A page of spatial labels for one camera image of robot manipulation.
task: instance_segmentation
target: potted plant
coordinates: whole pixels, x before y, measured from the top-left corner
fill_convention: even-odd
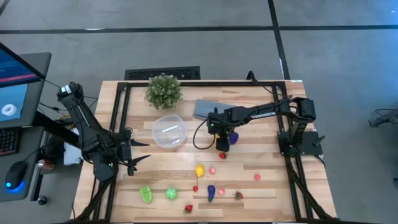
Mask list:
[[[182,101],[180,83],[172,75],[159,75],[151,78],[145,94],[145,99],[151,106],[160,109],[175,108]]]

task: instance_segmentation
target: clear plastic bowl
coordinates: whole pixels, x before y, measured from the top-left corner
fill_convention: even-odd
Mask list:
[[[169,149],[180,145],[187,138],[187,127],[179,115],[169,114],[153,123],[152,135],[158,146]]]

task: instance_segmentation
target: monitor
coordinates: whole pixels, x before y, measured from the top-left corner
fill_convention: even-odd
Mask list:
[[[44,78],[24,59],[0,43],[0,87],[37,82]]]

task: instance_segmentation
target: yellow toy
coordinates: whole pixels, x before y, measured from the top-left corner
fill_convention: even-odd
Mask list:
[[[205,174],[205,168],[203,167],[202,164],[197,165],[197,168],[195,169],[195,172],[197,173],[198,177],[203,176],[203,174]]]

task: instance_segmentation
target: wooden tabletop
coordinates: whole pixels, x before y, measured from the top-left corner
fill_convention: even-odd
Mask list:
[[[118,82],[103,82],[96,109],[96,118],[108,129]],[[288,95],[305,97],[302,82],[286,81]],[[120,166],[113,203],[112,222],[269,222],[295,220],[290,196],[284,158],[279,153],[276,134],[279,130],[277,118],[251,121],[236,128],[239,141],[231,146],[226,160],[219,157],[215,146],[208,150],[195,149],[192,136],[200,120],[193,118],[197,99],[212,100],[236,106],[255,106],[273,101],[270,93],[260,86],[224,87],[183,87],[183,101],[172,110],[156,110],[145,101],[145,87],[133,87],[129,100],[126,127],[131,127],[133,138],[149,143],[147,147],[132,147],[133,157],[151,154],[138,163],[135,176],[129,177],[125,167]],[[119,129],[123,100],[119,105]],[[188,138],[179,147],[163,149],[153,140],[152,123],[167,114],[179,115],[187,125]],[[208,146],[213,136],[203,126],[197,134],[199,146]],[[323,164],[314,156],[302,156],[309,191],[327,213],[336,216],[328,180]],[[195,167],[203,164],[205,175],[198,179],[199,191],[193,192],[196,185]],[[215,174],[208,172],[210,167]],[[255,181],[254,175],[261,180]],[[84,163],[75,197],[76,215],[88,205],[93,186],[93,166]],[[207,186],[213,184],[225,189],[225,194],[216,194],[208,202]],[[153,200],[146,204],[139,189],[149,185]],[[168,188],[178,190],[178,198],[165,197]],[[244,198],[235,200],[234,193],[240,191]],[[300,208],[305,217],[302,194],[299,189]],[[104,217],[106,198],[104,197],[101,216]],[[193,205],[191,214],[184,214],[186,205]]]

